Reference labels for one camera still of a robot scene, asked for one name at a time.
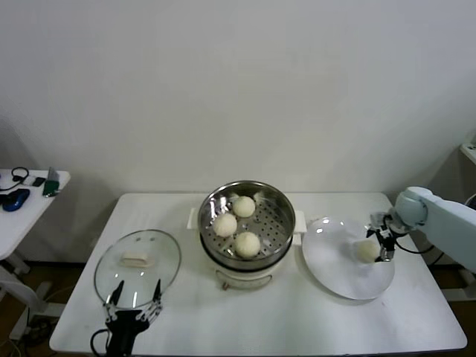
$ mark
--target white table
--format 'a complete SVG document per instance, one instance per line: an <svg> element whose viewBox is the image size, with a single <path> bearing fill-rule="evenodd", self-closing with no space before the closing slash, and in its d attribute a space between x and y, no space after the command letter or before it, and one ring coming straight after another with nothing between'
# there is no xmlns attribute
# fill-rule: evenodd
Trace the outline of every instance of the white table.
<svg viewBox="0 0 476 357"><path fill-rule="evenodd" d="M58 171L60 190L68 183L70 179L69 173L66 171ZM19 170L16 174L24 175L23 170ZM46 178L47 170L30 170L31 176ZM14 184L10 170L0 170L0 188L5 189ZM54 200L54 197L45 198L42 195L44 184L40 187L19 185L12 190L2 191L0 194L8 194L19 188L27 188L30 195L23 206L14 212L6 212L0 208L0 260L7 260L15 267L15 273L28 273L30 268L23 260L14 253L16 247L20 244L26 234L35 225L38 218L45 212ZM25 303L31 309L30 318L34 315L60 315L62 308L60 304L46 304L42 301L43 297L49 290L51 284L44 282L39 288L33 291L28 286L20 282L14 274L9 273L5 268L0 266L0 286L3 292L8 292L14 297ZM10 338L19 339L25 331L26 310L20 317L19 322L13 328Z"/></svg>
<svg viewBox="0 0 476 357"><path fill-rule="evenodd" d="M423 259L397 251L390 288L375 300L354 301L326 290L307 270L299 242L283 258L283 270L255 291L221 290L193 231L190 208L205 194L126 194L111 215L50 340L53 350L90 353L92 333L104 328L94 292L94 269L123 235L160 228L183 254L176 281L163 296L164 310L134 346L138 355L329 356L453 350L466 337ZM381 193L290 193L307 219L344 215L362 223L387 210ZM415 249L410 237L402 244ZM103 339L96 345L103 351Z"/></svg>

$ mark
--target clear glass dome lid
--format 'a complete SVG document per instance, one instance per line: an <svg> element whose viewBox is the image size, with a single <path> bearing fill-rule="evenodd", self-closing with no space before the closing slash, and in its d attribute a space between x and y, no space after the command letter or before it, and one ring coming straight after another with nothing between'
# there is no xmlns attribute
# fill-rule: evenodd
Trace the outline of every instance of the clear glass dome lid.
<svg viewBox="0 0 476 357"><path fill-rule="evenodd" d="M152 301L159 279L164 293L180 263L179 244L170 234L153 229L137 231L106 250L94 272L94 288L105 303L123 280L117 308L135 309Z"/></svg>

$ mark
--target table leg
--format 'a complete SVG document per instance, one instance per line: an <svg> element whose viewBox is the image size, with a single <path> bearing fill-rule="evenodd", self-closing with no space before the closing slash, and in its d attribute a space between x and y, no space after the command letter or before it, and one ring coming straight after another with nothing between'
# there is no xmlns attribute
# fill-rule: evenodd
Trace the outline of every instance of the table leg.
<svg viewBox="0 0 476 357"><path fill-rule="evenodd" d="M15 268L15 274L27 274L30 272L30 267L25 264L22 258L18 254L12 253L7 258L7 261Z"/></svg>
<svg viewBox="0 0 476 357"><path fill-rule="evenodd" d="M0 286L34 311L42 311L45 308L45 303L38 298L30 287L2 266L0 266Z"/></svg>
<svg viewBox="0 0 476 357"><path fill-rule="evenodd" d="M51 283L43 282L39 284L38 289L34 292L2 266L0 266L0 287L27 305L27 309L23 311L22 316L20 316L20 319L16 322L15 327L10 333L10 339L12 340L19 340L25 333L28 309L30 310L31 320L34 316L58 318L65 308L64 303L46 303L44 301L48 290L51 288Z"/></svg>
<svg viewBox="0 0 476 357"><path fill-rule="evenodd" d="M447 301L476 301L476 279L468 270L460 271L468 286L464 289L442 289Z"/></svg>

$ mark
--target blue computer mouse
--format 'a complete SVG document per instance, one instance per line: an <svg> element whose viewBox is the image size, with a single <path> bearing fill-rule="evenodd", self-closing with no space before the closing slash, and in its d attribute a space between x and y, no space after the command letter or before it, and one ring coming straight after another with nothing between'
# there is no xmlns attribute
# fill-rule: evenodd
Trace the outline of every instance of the blue computer mouse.
<svg viewBox="0 0 476 357"><path fill-rule="evenodd" d="M7 212L19 210L30 195L27 188L19 188L7 194L2 202L3 209Z"/></svg>

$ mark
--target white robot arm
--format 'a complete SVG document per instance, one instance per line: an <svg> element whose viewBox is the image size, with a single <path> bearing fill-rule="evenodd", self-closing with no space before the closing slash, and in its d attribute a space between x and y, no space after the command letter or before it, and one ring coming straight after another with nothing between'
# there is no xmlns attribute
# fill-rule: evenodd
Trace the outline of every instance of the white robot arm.
<svg viewBox="0 0 476 357"><path fill-rule="evenodd" d="M441 251L476 272L476 210L445 201L430 190L408 187L388 213L371 215L369 237L376 234L381 251L378 261L393 258L394 245L409 231L419 230Z"/></svg>

